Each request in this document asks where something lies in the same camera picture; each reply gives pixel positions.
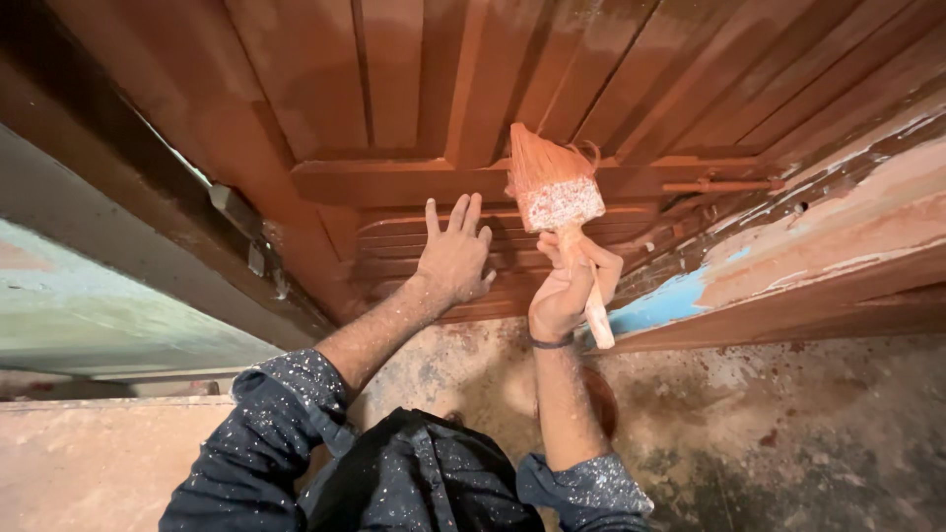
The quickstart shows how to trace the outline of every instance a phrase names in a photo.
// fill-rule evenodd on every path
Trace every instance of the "shirt sleeve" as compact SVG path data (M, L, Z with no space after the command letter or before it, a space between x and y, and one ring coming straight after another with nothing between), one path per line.
M314 349L292 351L240 373L236 407L201 443L190 475L171 494L162 531L305 530L292 482L325 443L345 453L345 391Z
M616 453L564 471L550 470L544 455L530 453L519 463L516 489L523 503L557 511L565 532L650 531L644 518L654 503Z

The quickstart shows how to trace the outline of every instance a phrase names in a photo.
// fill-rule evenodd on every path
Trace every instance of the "stained floor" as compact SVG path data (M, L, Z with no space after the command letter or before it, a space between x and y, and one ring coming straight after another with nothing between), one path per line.
M514 463L540 450L523 323L428 329L356 402L464 413ZM946 337L587 357L657 530L943 530ZM554 529L554 517L544 515Z

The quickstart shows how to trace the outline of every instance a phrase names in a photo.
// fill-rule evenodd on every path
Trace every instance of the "right hand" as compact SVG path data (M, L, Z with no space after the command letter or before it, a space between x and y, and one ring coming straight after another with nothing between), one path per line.
M540 233L536 247L552 261L553 270L529 305L529 331L541 342L559 342L585 321L585 303L594 285L592 263L598 265L598 285L607 305L614 298L624 260L583 237L578 242L581 255L568 270L555 234Z

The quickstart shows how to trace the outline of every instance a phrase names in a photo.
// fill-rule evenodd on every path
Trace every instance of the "person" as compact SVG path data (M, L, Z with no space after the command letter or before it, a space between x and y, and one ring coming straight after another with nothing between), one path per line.
M612 451L580 377L573 330L599 266L605 303L622 260L590 239L569 270L553 234L538 249L552 272L529 307L545 455L516 471L484 434L397 409L356 436L345 408L407 340L453 305L487 293L492 233L476 232L482 198L464 195L441 231L427 202L427 244L417 272L388 299L314 348L255 365L234 379L233 412L201 444L159 529L543 530L535 510L558 512L566 531L649 530L653 504ZM293 482L325 444L333 459L296 496Z

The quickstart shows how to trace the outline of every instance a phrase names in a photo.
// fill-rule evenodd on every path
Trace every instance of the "blue paint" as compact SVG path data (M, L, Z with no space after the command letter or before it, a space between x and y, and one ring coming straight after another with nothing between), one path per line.
M608 314L611 330L615 334L624 334L666 325L671 320L686 318L708 309L709 307L695 304L706 288L703 282L703 271L706 268L707 266L703 265L695 272L675 275L655 291L621 309L613 310Z
M730 255L729 258L726 259L726 262L732 262L733 260L736 260L737 258L745 257L748 254L749 254L749 246L746 246L743 249L737 251L736 253Z

